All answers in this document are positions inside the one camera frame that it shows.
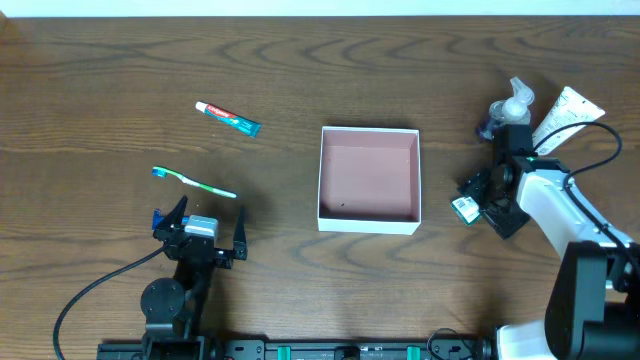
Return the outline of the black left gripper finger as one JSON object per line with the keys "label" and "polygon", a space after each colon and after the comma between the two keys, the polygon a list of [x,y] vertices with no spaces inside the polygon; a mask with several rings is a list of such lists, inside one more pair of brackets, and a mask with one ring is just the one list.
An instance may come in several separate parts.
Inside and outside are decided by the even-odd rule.
{"label": "black left gripper finger", "polygon": [[238,216],[238,220],[236,223],[234,237],[233,237],[233,248],[234,249],[246,249],[247,248],[247,240],[246,240],[246,231],[245,231],[245,209],[241,208]]}
{"label": "black left gripper finger", "polygon": [[188,197],[184,195],[169,213],[164,215],[161,220],[157,221],[157,229],[166,230],[181,228],[187,203]]}

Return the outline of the green white small packet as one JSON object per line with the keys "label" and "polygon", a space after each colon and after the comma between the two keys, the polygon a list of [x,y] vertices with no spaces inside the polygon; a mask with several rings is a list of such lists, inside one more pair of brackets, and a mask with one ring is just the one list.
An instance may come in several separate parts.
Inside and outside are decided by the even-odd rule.
{"label": "green white small packet", "polygon": [[454,199],[451,207],[467,226],[473,225],[481,218],[479,205],[469,196]]}

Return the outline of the clear blue pump bottle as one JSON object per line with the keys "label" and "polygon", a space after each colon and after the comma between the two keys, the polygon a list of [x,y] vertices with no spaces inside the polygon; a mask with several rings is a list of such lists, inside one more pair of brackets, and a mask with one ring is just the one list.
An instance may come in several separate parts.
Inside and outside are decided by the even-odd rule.
{"label": "clear blue pump bottle", "polygon": [[535,95],[533,90],[518,77],[510,79],[513,94],[506,100],[492,103],[486,117],[476,128],[476,134],[483,141],[491,142],[498,128],[504,125],[529,125]]}

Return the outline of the white Pantene conditioner tube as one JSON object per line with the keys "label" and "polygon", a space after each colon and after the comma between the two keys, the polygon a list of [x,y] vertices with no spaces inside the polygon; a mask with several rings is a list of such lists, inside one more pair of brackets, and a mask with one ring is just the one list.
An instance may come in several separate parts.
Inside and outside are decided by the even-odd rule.
{"label": "white Pantene conditioner tube", "polygon": [[549,113],[533,132],[535,152],[549,155],[582,128],[605,114],[599,106],[565,86]]}

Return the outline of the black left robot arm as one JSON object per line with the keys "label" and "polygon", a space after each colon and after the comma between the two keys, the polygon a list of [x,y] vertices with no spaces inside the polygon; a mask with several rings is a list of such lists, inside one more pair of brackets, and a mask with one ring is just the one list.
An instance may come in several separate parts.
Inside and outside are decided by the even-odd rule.
{"label": "black left robot arm", "polygon": [[168,214],[154,217],[153,237],[177,265],[171,278],[157,279],[143,291],[140,307],[148,336],[190,338],[202,316],[214,271],[230,269],[234,261],[248,256],[244,212],[238,215],[233,247],[224,249],[217,245],[218,221],[187,216],[187,202],[182,197]]}

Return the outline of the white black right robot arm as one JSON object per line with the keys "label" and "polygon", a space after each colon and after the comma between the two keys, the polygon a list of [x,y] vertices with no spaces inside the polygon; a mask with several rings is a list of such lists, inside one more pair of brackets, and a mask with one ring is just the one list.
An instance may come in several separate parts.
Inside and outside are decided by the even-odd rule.
{"label": "white black right robot arm", "polygon": [[638,358],[639,246],[586,200],[564,164],[515,156],[458,190],[504,239],[534,221],[561,260],[543,319],[499,327],[493,358]]}

